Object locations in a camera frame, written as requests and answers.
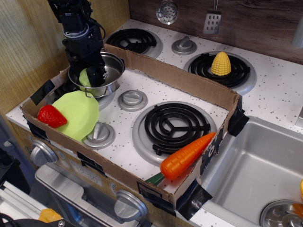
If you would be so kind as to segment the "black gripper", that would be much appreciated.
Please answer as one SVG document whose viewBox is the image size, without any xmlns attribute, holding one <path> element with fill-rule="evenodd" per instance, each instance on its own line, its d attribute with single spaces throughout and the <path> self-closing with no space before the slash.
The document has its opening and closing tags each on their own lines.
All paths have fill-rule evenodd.
<svg viewBox="0 0 303 227">
<path fill-rule="evenodd" d="M 100 87 L 105 83 L 105 62 L 100 54 L 103 37 L 97 25 L 64 25 L 66 57 L 69 61 L 69 78 L 78 82 L 80 73 L 86 69 L 90 87 Z"/>
</svg>

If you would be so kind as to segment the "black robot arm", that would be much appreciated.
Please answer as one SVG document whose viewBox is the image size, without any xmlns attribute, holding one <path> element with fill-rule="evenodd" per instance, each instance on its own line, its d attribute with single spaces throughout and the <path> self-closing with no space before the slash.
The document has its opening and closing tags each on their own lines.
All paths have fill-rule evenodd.
<svg viewBox="0 0 303 227">
<path fill-rule="evenodd" d="M 86 70 L 91 87 L 105 83 L 105 62 L 100 54 L 106 32 L 91 17 L 91 3 L 87 0 L 49 0 L 56 19 L 63 26 L 62 41 L 70 69 L 77 77 Z"/>
</svg>

